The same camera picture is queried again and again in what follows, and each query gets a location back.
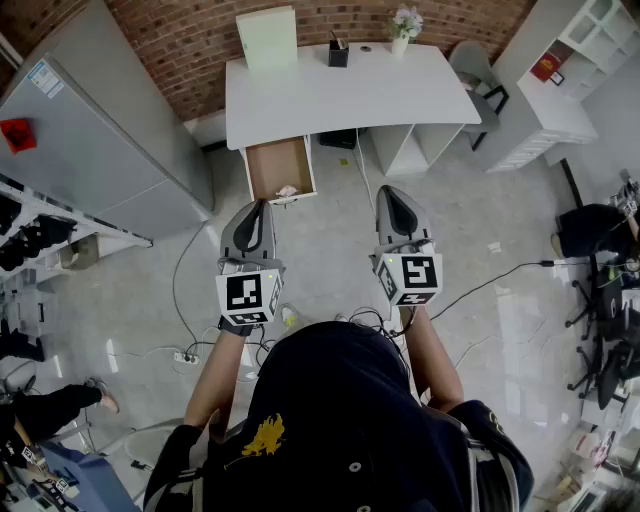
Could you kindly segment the grey refrigerator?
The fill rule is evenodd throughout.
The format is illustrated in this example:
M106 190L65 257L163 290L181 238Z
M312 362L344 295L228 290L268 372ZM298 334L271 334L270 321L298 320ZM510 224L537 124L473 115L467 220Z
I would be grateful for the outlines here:
M65 83L49 99L27 79L45 60ZM89 0L25 59L0 120L25 119L37 147L0 136L0 173L149 239L204 222L214 208L204 154L103 0Z

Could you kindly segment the white open desk cabinet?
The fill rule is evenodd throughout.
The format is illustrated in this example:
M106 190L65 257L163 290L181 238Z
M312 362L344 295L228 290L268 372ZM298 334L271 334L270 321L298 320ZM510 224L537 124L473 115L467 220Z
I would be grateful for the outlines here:
M386 177L426 173L463 124L406 124L372 127L372 141Z

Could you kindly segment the person's right forearm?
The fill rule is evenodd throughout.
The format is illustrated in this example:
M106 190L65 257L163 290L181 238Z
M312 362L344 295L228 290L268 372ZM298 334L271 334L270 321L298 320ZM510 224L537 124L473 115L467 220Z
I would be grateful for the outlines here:
M402 306L399 312L417 394L429 391L428 405L448 413L464 402L460 377L425 308Z

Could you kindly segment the person's dark shirt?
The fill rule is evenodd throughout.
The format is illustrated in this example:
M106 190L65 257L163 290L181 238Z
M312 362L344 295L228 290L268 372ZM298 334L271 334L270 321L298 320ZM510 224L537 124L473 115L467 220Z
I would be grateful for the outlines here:
M520 512L534 488L483 402L420 405L391 342L346 322L279 341L240 431L194 468L199 435L172 432L144 512Z

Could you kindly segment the white vase with flowers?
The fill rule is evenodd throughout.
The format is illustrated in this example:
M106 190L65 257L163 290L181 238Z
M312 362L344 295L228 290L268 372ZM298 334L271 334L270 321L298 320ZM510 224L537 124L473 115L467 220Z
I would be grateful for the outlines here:
M415 6L401 5L389 22L392 37L391 53L402 57L411 40L417 38L424 27L424 18Z

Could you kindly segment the blue sticker label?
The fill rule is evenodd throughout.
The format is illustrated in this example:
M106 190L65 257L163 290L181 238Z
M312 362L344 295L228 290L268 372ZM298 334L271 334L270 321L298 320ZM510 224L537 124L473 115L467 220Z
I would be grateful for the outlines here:
M27 79L49 99L54 98L65 87L65 83L43 59L29 71Z

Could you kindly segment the white shoe rack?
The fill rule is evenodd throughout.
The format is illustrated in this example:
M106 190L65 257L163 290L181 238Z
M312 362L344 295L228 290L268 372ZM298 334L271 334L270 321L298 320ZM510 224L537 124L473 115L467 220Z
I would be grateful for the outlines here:
M152 245L148 238L85 214L0 173L0 283L90 235L128 246Z

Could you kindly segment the white shelf cabinet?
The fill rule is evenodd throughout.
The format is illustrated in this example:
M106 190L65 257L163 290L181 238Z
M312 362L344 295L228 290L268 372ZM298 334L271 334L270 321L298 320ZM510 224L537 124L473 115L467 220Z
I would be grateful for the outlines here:
M546 51L564 61L560 86L530 73ZM638 51L640 25L621 0L537 0L493 66L509 100L477 151L485 170L520 169L558 144L594 142L583 103Z

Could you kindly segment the wooden drawer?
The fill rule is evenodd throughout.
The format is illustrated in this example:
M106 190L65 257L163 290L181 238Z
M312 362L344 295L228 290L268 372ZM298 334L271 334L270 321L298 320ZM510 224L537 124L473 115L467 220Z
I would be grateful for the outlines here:
M315 196L311 149L309 135L241 148L251 199L288 204ZM298 194L277 197L276 193L286 185L294 186Z

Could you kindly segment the person's left forearm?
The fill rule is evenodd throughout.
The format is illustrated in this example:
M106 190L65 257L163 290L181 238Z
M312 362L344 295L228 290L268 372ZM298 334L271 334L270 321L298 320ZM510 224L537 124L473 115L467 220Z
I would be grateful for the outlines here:
M245 340L227 331L219 334L187 405L185 425L210 426L215 436L225 436Z

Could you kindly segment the red paper sheet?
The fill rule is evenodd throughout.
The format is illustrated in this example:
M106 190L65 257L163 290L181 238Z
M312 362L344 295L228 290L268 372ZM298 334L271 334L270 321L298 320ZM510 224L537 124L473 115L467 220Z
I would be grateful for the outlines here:
M13 155L37 147L36 139L25 119L0 121L0 131Z

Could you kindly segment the white desk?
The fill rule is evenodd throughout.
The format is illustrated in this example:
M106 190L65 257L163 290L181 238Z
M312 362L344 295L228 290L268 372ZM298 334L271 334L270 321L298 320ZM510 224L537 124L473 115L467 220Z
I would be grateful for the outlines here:
M386 43L350 47L344 68L327 45L299 48L295 62L251 70L226 64L226 141L231 150L350 128L477 124L480 116L440 49Z

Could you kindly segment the red framed certificate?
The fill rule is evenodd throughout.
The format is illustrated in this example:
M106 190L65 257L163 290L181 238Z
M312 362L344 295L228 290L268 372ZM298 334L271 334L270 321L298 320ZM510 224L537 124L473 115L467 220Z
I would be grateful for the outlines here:
M563 63L561 57L546 51L532 66L530 73L542 83L551 81L554 85L560 86L564 81L564 76L560 72Z

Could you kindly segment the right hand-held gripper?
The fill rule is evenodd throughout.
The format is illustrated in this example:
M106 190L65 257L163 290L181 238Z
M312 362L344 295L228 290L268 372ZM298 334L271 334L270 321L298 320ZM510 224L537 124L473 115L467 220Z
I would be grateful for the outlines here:
M388 185L380 188L376 201L383 246L374 250L373 267L384 294L391 306L426 305L443 288L442 255L429 239L426 212L408 194ZM411 241L397 242L402 237Z

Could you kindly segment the black box under desk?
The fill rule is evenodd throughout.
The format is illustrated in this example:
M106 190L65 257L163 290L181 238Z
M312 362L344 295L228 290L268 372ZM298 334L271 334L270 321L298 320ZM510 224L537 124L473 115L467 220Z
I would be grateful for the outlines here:
M323 146L353 150L356 147L358 130L355 128L322 132L318 136Z

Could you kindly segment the black office chair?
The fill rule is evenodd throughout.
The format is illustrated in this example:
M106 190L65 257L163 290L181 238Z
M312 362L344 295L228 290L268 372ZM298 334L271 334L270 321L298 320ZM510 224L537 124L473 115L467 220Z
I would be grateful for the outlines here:
M567 328L586 321L584 341L593 345L591 353L576 348L586 364L586 373L567 389L577 391L581 399L596 394L604 410L612 401L623 403L626 397L618 389L640 377L640 263L619 257L606 263L591 263L588 288L574 280L572 287L585 299L584 309Z

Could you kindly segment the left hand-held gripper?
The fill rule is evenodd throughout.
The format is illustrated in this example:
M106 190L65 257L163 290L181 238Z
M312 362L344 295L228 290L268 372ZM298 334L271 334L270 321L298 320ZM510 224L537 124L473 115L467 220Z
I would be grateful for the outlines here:
M284 266L276 255L271 204L264 199L242 207L223 229L216 287L219 328L248 335L256 325L274 320L284 281ZM243 258L248 253L263 259Z

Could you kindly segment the pale green flat box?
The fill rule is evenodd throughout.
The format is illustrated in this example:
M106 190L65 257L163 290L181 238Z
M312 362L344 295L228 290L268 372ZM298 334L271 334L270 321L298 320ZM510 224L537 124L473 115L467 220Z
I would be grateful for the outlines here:
M250 70L280 68L297 61L296 17L290 5L238 15L236 25Z

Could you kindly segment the black pen holder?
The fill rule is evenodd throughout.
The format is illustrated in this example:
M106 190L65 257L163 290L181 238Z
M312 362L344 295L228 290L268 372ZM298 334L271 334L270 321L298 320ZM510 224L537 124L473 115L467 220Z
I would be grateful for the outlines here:
M331 32L329 41L328 66L332 68L346 68L349 59L349 43Z

